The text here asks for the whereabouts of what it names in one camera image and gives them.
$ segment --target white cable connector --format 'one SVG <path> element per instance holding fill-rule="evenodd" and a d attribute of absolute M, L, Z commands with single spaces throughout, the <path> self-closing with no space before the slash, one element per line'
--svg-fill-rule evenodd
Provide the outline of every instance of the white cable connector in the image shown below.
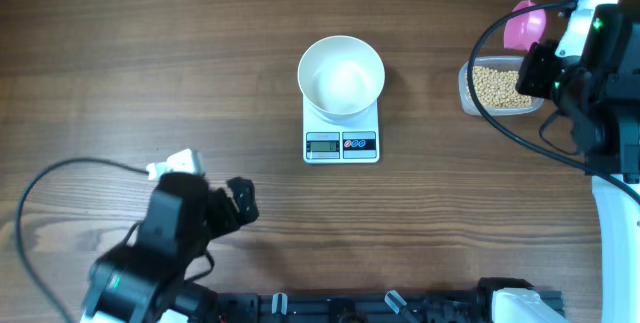
<path fill-rule="evenodd" d="M 147 171 L 149 180 L 159 180 L 163 174 L 170 172 L 204 175 L 206 168 L 200 152 L 195 149 L 185 149 L 167 158 L 166 162 L 147 165 Z"/>

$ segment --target wood grain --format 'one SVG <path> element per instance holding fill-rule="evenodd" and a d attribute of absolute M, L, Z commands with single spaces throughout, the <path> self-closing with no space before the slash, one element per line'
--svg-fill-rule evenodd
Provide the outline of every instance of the wood grain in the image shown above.
<path fill-rule="evenodd" d="M 210 246 L 212 289 L 418 291 L 513 276 L 562 290 L 573 322 L 599 321 L 589 179 L 460 108 L 458 70 L 517 1 L 0 0 L 0 322 L 59 319 L 14 253 L 16 200 L 40 168 L 79 155 L 144 166 L 185 147 L 202 151 L 212 184 L 256 183 L 259 221 Z M 549 16 L 557 37 L 563 22 Z M 378 164 L 300 156 L 297 62 L 333 34 L 385 62 Z M 489 44 L 502 53 L 500 37 Z M 535 139 L 551 109 L 502 121 Z M 33 192 L 30 255 L 76 316 L 88 267 L 143 217 L 152 188 L 80 166 Z"/>

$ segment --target digital kitchen scale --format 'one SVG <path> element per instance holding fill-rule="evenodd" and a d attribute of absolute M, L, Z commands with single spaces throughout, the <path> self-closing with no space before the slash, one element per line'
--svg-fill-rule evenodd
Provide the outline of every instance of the digital kitchen scale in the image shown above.
<path fill-rule="evenodd" d="M 380 159 L 378 101 L 339 121 L 303 98 L 302 154 L 310 164 L 375 163 Z"/>

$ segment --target pink cup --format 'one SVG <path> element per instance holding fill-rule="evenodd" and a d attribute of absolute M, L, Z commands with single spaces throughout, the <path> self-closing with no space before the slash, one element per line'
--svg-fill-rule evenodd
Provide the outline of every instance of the pink cup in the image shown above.
<path fill-rule="evenodd" d="M 520 10 L 535 5 L 530 0 L 524 0 L 513 9 Z M 547 24 L 547 16 L 544 9 L 538 9 L 521 16 L 509 19 L 504 28 L 504 47 L 529 51 L 534 42 L 539 42 L 544 27 Z"/>

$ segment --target white robot part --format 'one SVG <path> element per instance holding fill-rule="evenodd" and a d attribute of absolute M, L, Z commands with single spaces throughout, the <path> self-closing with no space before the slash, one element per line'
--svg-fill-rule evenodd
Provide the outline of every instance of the white robot part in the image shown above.
<path fill-rule="evenodd" d="M 577 0 L 576 10 L 571 13 L 567 31 L 562 36 L 556 56 L 560 58 L 582 56 L 587 34 L 591 28 L 591 21 L 596 7 L 600 4 L 618 4 L 618 0 Z"/>
<path fill-rule="evenodd" d="M 96 312 L 93 318 L 82 314 L 80 323 L 125 323 L 120 319 L 114 318 L 103 312 Z M 189 317 L 182 315 L 171 309 L 164 312 L 158 323 L 189 323 Z"/>
<path fill-rule="evenodd" d="M 200 152 L 195 149 L 185 149 L 167 158 L 166 162 L 147 165 L 149 180 L 159 180 L 165 173 L 183 172 L 204 175 L 206 168 Z"/>
<path fill-rule="evenodd" d="M 640 184 L 629 186 L 640 193 Z M 592 191 L 602 235 L 602 322 L 640 322 L 640 206 L 598 177 Z"/>
<path fill-rule="evenodd" d="M 567 323 L 544 304 L 538 293 L 525 288 L 504 288 L 493 293 L 491 320 L 494 323 Z"/>

